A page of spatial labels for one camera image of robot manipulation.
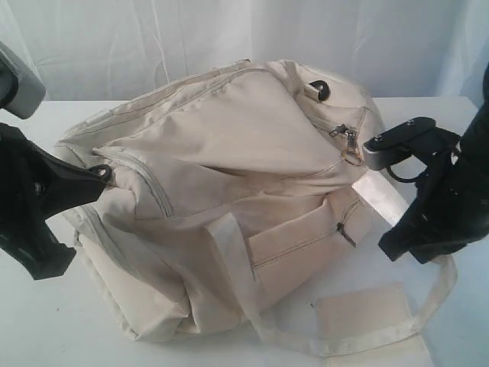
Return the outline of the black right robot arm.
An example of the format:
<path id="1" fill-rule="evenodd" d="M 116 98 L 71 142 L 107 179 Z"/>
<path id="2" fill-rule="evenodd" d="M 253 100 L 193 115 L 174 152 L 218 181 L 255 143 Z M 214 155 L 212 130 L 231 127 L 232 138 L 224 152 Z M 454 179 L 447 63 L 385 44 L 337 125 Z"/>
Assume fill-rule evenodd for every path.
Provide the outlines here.
<path id="1" fill-rule="evenodd" d="M 378 245 L 391 260 L 409 252 L 425 264 L 488 234 L 488 78 L 463 135 L 435 119 L 410 119 L 364 143 L 370 169 L 415 184 L 416 198 Z"/>

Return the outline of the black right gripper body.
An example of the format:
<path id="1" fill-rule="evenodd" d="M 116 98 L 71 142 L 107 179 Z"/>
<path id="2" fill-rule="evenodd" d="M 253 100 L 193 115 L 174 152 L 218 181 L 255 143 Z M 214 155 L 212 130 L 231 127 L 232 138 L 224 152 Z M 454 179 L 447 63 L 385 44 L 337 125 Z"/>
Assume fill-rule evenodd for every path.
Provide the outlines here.
<path id="1" fill-rule="evenodd" d="M 468 129 L 457 161 L 447 167 L 429 194 L 418 197 L 416 233 L 410 253 L 425 264 L 488 235 L 488 130 Z"/>

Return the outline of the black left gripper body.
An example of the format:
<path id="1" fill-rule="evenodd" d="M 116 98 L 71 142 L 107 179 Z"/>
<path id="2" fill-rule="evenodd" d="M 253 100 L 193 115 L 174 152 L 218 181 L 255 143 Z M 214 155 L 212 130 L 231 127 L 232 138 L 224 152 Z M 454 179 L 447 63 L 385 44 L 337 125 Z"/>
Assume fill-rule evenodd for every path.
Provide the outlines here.
<path id="1" fill-rule="evenodd" d="M 31 244 L 34 221 L 28 194 L 33 184 L 28 179 L 20 130 L 1 124 L 1 248 L 26 268 L 37 266 Z"/>

